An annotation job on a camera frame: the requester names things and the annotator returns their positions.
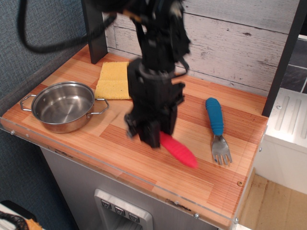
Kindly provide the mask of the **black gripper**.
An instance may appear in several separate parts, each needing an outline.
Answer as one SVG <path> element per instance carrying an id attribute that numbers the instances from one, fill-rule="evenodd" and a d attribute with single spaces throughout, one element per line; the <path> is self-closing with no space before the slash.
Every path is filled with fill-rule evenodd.
<path id="1" fill-rule="evenodd" d="M 184 101 L 185 84 L 173 84 L 174 72 L 147 69 L 140 58 L 128 66 L 129 96 L 133 109 L 125 115 L 128 135 L 139 134 L 140 140 L 151 148 L 160 147 L 160 130 L 173 134 L 177 106 Z"/>

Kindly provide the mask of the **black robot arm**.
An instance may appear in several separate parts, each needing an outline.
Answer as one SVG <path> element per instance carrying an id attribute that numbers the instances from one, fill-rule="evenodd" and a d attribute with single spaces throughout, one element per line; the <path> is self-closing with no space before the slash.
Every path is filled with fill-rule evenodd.
<path id="1" fill-rule="evenodd" d="M 128 65 L 133 108 L 124 119 L 130 137 L 138 135 L 157 148 L 161 133 L 173 133 L 177 107 L 184 100 L 184 83 L 172 83 L 178 77 L 176 63 L 189 69 L 183 5 L 179 0 L 95 0 L 93 5 L 110 15 L 126 15 L 135 25 L 142 57 Z"/>

